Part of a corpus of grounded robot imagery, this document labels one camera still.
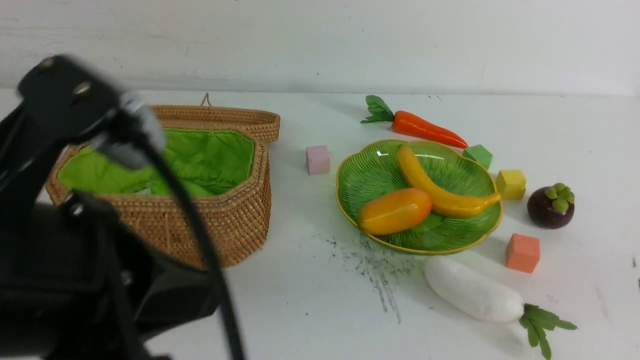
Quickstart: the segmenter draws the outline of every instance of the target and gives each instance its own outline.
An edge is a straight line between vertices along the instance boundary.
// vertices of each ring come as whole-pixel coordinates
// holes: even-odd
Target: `toy mangosteen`
[[[546,229],[559,229],[569,224],[573,218],[574,200],[569,186],[557,183],[537,189],[531,194],[527,211],[536,225]]]

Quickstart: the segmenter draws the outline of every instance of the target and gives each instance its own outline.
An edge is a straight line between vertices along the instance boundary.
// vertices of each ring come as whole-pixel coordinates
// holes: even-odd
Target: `toy white radish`
[[[493,323],[518,320],[527,329],[531,347],[540,345],[542,356],[551,359],[551,348],[545,330],[577,327],[560,320],[554,313],[526,304],[520,294],[448,256],[429,256],[424,261],[424,275],[435,291],[451,305],[474,318]]]

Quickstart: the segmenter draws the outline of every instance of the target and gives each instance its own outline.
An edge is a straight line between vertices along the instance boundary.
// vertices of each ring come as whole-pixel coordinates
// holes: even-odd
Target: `toy carrot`
[[[403,110],[398,110],[394,114],[378,96],[368,95],[366,101],[371,116],[367,117],[367,120],[361,121],[363,124],[387,121],[391,122],[391,130],[398,134],[415,136],[460,149],[469,147],[467,142],[456,133],[436,126],[417,115]]]

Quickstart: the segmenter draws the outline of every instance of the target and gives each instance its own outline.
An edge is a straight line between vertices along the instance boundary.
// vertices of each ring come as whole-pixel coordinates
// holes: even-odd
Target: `green plate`
[[[335,177],[338,207],[356,225],[362,206],[388,192],[407,188],[396,161],[399,145],[407,143],[429,177],[440,187],[462,195],[485,196],[496,192],[491,175],[478,163],[435,142],[382,140],[346,158]],[[430,214],[418,226],[386,236],[368,237],[396,250],[414,254],[452,254],[484,240],[502,220],[502,201],[480,215],[447,218]]]

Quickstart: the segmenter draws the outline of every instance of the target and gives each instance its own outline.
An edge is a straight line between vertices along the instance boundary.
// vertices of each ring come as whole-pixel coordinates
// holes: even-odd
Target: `green block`
[[[474,145],[467,147],[463,152],[462,156],[467,159],[471,159],[476,163],[482,165],[483,168],[489,170],[489,166],[491,166],[491,160],[493,159],[493,155],[488,152],[484,146],[482,145]]]

